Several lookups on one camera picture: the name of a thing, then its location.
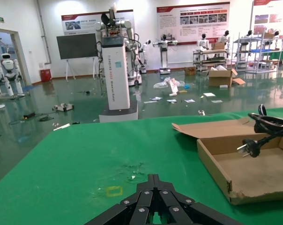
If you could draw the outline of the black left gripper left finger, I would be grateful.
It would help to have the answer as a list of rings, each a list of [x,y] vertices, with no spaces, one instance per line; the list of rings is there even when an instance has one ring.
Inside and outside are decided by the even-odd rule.
[[[154,211],[151,208],[154,199],[155,176],[137,184],[136,192],[120,203],[113,205],[89,222],[87,225],[150,225]]]

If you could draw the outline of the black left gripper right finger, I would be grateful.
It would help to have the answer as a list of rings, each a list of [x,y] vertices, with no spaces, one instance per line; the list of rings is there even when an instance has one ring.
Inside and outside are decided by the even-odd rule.
[[[170,182],[154,175],[155,208],[163,224],[240,225],[231,217],[177,192]]]

